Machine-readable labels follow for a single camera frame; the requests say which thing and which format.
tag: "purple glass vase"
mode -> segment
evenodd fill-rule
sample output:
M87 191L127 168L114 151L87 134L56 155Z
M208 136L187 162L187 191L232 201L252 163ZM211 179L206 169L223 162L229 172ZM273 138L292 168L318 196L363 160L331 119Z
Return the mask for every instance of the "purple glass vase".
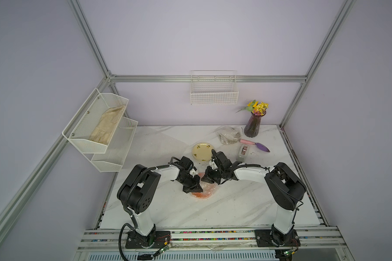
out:
M260 130L261 117L264 115L258 116L251 112L251 118L248 120L244 129L244 134L247 137L253 138L258 135L258 131Z

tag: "cloth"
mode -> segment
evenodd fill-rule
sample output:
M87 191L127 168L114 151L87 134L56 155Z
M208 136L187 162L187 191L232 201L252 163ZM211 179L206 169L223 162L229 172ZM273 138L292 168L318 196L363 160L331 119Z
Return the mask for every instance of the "cloth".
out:
M89 140L108 145L115 132L116 124L122 117L125 105L109 108L100 117L100 121L91 133Z

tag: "white marble table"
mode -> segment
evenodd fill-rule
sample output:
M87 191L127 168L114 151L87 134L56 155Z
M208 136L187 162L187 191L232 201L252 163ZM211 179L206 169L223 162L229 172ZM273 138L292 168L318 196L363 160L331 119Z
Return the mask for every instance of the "white marble table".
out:
M120 229L125 222L131 222L116 198L116 193L136 164L152 167L168 163L172 156L186 156L193 160L198 172L204 172L207 162L199 162L191 155L194 144L198 142L212 144L217 152L223 151L234 162L241 144L222 145L215 134L219 127L221 126L138 127L124 167L117 176L100 228ZM271 151L267 153L251 146L246 163L270 166L284 162L297 174L276 125L262 125L255 138L246 137L242 131L241 134L243 139L260 142ZM185 194L182 188L183 185L179 182L161 177L147 210L158 229L258 228L270 227L274 222L277 203L264 184L230 180L220 185L207 199ZM319 225L306 193L303 202L304 205L295 217L295 227Z

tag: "lavender wall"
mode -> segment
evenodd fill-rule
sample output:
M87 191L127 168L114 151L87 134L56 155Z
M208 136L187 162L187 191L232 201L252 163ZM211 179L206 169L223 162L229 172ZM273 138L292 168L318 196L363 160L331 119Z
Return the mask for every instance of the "lavender wall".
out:
M286 132L356 261L392 260L392 0L358 0Z
M343 0L80 2L114 74L304 75ZM240 83L236 106L191 106L190 84L117 84L140 125L245 124L249 115L234 112L254 99L270 104L262 123L278 124L298 87Z
M0 1L0 213L102 77L65 0ZM0 261L72 260L111 177L69 145Z
M304 75L343 0L81 0L114 74Z

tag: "white wire basket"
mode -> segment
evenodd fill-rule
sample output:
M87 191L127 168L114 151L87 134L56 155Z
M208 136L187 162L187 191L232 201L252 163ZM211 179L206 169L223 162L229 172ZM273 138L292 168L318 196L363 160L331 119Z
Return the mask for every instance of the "white wire basket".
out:
M111 93L100 93L87 109L87 112L80 119L78 124L74 127L71 134L66 137L68 141L74 145L81 153L105 153L109 145L94 142L89 140L89 137L93 130L98 125L102 114L109 108L119 107L125 105L122 114L125 113L128 99L120 97ZM115 129L117 128L120 121L116 123ZM114 133L109 138L109 144L112 141Z
M235 70L193 70L191 104L236 104L238 100L236 75Z
M118 172L122 169L137 125L137 121L129 118L122 117L120 119L119 126L115 130L106 153L94 154L90 160L96 169L100 172Z
M97 96L78 124L70 131L71 123L75 120L74 116L62 133L100 172L118 172L125 162L138 122L120 117L115 124L114 132L108 138L107 145L89 140L104 112L109 108L125 105L122 110L123 115L128 104L128 99L124 97L112 93L100 93L97 89L90 96L96 95L96 92Z

